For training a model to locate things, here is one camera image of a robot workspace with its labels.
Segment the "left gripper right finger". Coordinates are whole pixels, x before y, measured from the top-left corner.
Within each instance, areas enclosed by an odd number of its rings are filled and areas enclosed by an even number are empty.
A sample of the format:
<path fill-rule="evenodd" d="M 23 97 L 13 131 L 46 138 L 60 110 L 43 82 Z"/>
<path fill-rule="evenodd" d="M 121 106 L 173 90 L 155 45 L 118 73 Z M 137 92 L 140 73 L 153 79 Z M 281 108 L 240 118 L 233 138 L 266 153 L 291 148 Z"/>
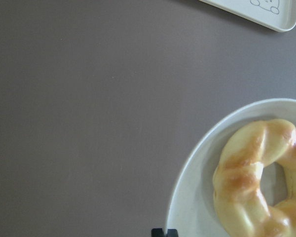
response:
<path fill-rule="evenodd" d="M 168 229 L 166 237 L 178 237 L 178 231 L 176 229 Z"/>

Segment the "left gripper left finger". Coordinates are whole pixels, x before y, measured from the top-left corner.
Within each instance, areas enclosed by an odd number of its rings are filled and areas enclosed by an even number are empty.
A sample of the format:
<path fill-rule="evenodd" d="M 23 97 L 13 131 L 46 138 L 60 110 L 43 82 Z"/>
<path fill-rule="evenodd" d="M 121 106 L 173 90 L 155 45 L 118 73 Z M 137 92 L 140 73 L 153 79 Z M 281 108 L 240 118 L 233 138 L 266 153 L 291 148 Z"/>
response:
<path fill-rule="evenodd" d="M 153 228 L 151 230 L 151 237 L 165 237 L 163 229 L 162 228 Z"/>

